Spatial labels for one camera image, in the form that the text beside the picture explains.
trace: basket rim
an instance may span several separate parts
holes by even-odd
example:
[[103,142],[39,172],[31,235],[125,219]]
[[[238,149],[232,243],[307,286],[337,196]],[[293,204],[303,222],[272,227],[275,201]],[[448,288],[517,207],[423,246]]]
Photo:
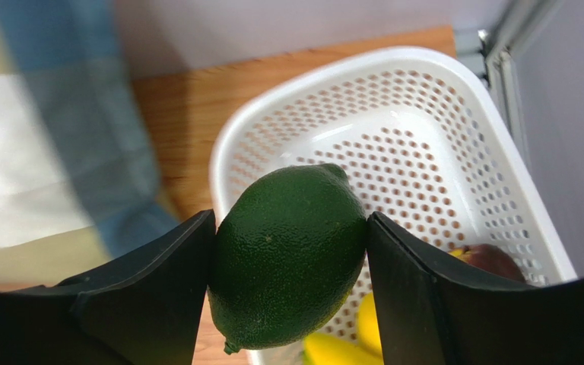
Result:
[[499,144],[494,147],[499,148],[506,155],[509,168],[516,175],[516,182],[528,202],[528,209],[533,213],[534,223],[541,230],[542,236],[545,237],[544,244],[551,254],[557,270],[560,272],[560,277],[563,281],[576,279],[576,272],[560,241],[560,237],[557,235],[544,202],[541,200],[530,173],[519,155],[513,139],[508,133],[486,87],[471,70],[457,59],[444,53],[421,47],[394,46],[350,56],[292,78],[242,105],[221,129],[211,153],[208,178],[213,208],[218,222],[224,219],[230,209],[227,203],[229,197],[223,189],[223,182],[226,181],[224,177],[228,173],[224,167],[227,165],[227,161],[231,159],[229,151],[237,137],[237,133],[251,122],[253,115],[268,105],[280,102],[290,94],[297,94],[321,84],[327,78],[333,78],[347,72],[361,70],[371,65],[378,65],[392,60],[428,62],[437,67],[446,68],[470,87],[474,97],[478,99],[487,115],[490,128],[497,136]]

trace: perforated basket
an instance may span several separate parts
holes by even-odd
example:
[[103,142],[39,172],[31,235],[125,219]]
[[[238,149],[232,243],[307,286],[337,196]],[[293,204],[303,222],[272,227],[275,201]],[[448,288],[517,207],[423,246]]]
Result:
[[[282,84],[224,127],[211,162],[222,219],[244,189],[281,167],[336,163],[367,212],[381,211],[444,250],[492,243],[528,282],[576,277],[488,92],[455,59],[397,47],[365,53]],[[322,329],[356,341],[371,291],[365,265],[346,304]],[[301,364],[299,343],[250,351],[254,364]]]

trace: yellow banana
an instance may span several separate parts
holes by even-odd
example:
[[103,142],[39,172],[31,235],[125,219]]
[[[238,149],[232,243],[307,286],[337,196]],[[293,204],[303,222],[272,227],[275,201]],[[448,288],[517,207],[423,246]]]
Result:
[[383,365],[376,357],[356,344],[324,333],[313,333],[303,340],[306,365]]
[[382,357],[373,293],[368,293],[360,303],[360,311],[357,313],[357,338],[363,348]]

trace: wooden surface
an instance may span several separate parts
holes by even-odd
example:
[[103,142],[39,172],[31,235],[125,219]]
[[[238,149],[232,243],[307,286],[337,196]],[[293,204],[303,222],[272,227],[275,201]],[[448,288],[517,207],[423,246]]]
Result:
[[[212,208],[208,187],[211,149],[222,125],[241,105],[319,66],[400,45],[455,56],[452,28],[441,27],[135,81],[135,96],[157,151],[164,184],[181,217]],[[227,356],[223,343],[205,305],[193,364],[247,364],[245,351]]]

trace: white wall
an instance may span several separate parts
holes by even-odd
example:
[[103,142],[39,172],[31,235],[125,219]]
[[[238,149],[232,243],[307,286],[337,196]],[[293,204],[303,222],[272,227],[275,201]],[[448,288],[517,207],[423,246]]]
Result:
[[584,276],[584,2],[564,2],[515,62],[530,172]]
[[444,24],[485,27],[509,0],[115,0],[142,78]]

